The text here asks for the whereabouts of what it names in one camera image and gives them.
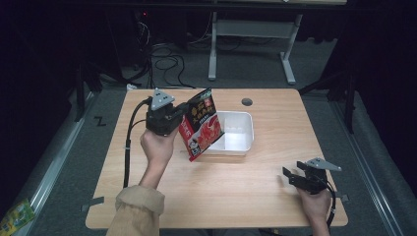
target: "wooden table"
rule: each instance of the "wooden table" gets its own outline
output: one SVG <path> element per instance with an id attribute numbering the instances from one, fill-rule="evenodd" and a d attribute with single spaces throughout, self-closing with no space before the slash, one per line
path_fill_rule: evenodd
<path id="1" fill-rule="evenodd" d="M 197 89 L 165 89 L 177 105 L 197 94 Z M 127 92 L 113 139 L 94 193 L 103 205 L 92 206 L 88 228 L 108 228 L 115 214 L 115 198 L 122 190 L 124 144 L 133 110 L 153 90 Z M 217 110 L 245 111 L 252 115 L 255 140 L 246 156 L 203 154 L 194 162 L 180 135 L 158 190 L 165 196 L 161 228 L 296 227 L 309 223 L 296 189 L 282 175 L 282 166 L 303 174 L 296 161 L 323 157 L 316 135 L 295 89 L 214 89 Z M 243 98 L 253 105 L 242 104 Z M 137 114 L 144 119 L 147 107 Z M 132 135 L 130 185 L 138 184 L 147 166 L 139 137 L 145 123 Z M 333 226 L 347 223 L 340 200 Z"/>

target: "white plastic container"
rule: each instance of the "white plastic container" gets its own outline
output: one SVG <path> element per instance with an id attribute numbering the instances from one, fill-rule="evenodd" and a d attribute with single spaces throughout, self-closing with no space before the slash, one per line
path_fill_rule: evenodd
<path id="1" fill-rule="evenodd" d="M 203 154 L 245 155 L 254 141 L 252 116 L 247 112 L 217 111 L 223 136 Z"/>

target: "human hand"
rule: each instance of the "human hand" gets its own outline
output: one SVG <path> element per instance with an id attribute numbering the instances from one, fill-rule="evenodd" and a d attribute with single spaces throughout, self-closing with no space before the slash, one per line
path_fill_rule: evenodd
<path id="1" fill-rule="evenodd" d="M 297 191 L 303 203 L 303 210 L 313 228 L 313 235 L 330 235 L 327 225 L 328 209 L 331 202 L 329 191 L 322 190 L 315 195 L 299 188 Z"/>
<path id="2" fill-rule="evenodd" d="M 141 135 L 141 146 L 147 156 L 148 167 L 139 185 L 156 189 L 171 159 L 177 133 L 178 128 L 168 136 L 159 136 L 150 130 L 145 130 Z"/>

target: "sleeve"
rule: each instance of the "sleeve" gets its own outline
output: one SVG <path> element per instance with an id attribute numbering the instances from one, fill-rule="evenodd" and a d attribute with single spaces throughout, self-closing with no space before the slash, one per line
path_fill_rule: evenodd
<path id="1" fill-rule="evenodd" d="M 125 188 L 116 198 L 116 215 L 107 235 L 159 235 L 165 196 L 142 186 Z"/>

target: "gripper camera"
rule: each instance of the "gripper camera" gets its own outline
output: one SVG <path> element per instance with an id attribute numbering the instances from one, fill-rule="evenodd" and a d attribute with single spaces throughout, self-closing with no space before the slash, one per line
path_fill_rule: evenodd
<path id="1" fill-rule="evenodd" d="M 188 104 L 183 102 L 174 107 L 175 98 L 156 88 L 147 112 L 147 129 L 157 135 L 167 136 L 181 124 L 183 115 L 188 111 Z"/>
<path id="2" fill-rule="evenodd" d="M 282 167 L 282 172 L 288 177 L 290 185 L 306 190 L 312 195 L 318 194 L 328 187 L 326 170 L 341 171 L 339 166 L 318 157 L 308 160 L 306 163 L 297 161 L 297 167 L 304 170 L 305 177 L 292 174 L 285 167 Z"/>

